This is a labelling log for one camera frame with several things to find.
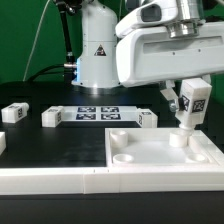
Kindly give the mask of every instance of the white plastic tray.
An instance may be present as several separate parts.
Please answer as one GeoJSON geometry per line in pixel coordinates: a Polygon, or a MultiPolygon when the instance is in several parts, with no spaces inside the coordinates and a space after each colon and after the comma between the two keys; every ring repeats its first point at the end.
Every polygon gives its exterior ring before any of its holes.
{"type": "Polygon", "coordinates": [[[172,130],[174,129],[107,129],[107,166],[203,165],[209,167],[218,165],[219,162],[222,164],[224,155],[218,148],[214,150],[214,144],[201,131],[195,131],[189,137],[187,147],[175,148],[169,145],[169,134],[172,130]],[[124,147],[117,147],[113,143],[111,134],[119,135],[121,132],[128,135],[128,142],[124,147]]]}

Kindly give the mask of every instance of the warning label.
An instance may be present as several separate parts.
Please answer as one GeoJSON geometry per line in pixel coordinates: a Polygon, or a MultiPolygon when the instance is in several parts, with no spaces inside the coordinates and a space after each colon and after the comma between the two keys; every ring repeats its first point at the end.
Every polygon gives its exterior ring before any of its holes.
{"type": "Polygon", "coordinates": [[[102,45],[100,45],[98,47],[98,49],[97,49],[96,53],[94,54],[94,56],[107,56],[102,45]]]}

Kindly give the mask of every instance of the green background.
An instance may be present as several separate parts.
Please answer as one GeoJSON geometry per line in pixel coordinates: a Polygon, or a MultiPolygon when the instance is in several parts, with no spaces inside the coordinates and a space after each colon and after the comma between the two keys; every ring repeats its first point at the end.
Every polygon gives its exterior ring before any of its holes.
{"type": "MultiPolygon", "coordinates": [[[[0,83],[22,81],[38,23],[47,0],[1,0],[0,4],[0,83]]],[[[120,0],[101,0],[119,14],[120,0]]],[[[126,15],[124,0],[121,17],[126,15]]],[[[206,15],[224,15],[224,8],[215,7],[206,15]]],[[[81,13],[68,17],[75,56],[82,52],[81,13]]],[[[53,64],[65,62],[65,47],[60,16],[53,1],[49,4],[40,36],[30,64],[28,77],[53,64]]],[[[49,75],[38,80],[62,81],[49,75]]],[[[212,95],[224,104],[224,76],[212,78],[212,95]]]]}

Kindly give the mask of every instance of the black table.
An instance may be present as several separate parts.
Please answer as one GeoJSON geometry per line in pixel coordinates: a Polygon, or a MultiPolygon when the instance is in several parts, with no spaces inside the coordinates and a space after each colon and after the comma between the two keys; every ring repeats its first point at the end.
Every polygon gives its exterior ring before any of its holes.
{"type": "MultiPolygon", "coordinates": [[[[28,102],[28,116],[0,123],[7,149],[0,168],[102,167],[105,127],[135,127],[135,122],[61,123],[42,128],[41,113],[50,106],[137,106],[158,115],[159,127],[178,126],[157,85],[121,88],[114,95],[79,93],[63,83],[7,83],[0,106],[28,102]]],[[[210,100],[201,129],[224,151],[224,107],[210,100]]],[[[224,192],[160,192],[94,195],[0,196],[0,223],[223,223],[224,192]]]]}

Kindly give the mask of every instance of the white cube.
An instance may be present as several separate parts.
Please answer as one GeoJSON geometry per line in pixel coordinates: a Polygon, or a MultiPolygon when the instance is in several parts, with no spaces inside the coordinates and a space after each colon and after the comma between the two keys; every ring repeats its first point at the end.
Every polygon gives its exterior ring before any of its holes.
{"type": "Polygon", "coordinates": [[[157,128],[158,117],[149,109],[137,109],[136,122],[142,128],[157,128]]]}
{"type": "Polygon", "coordinates": [[[64,116],[63,106],[52,106],[42,113],[42,127],[57,127],[64,116]]]}
{"type": "Polygon", "coordinates": [[[13,103],[2,109],[3,123],[16,123],[27,116],[29,105],[27,103],[13,103]]]}

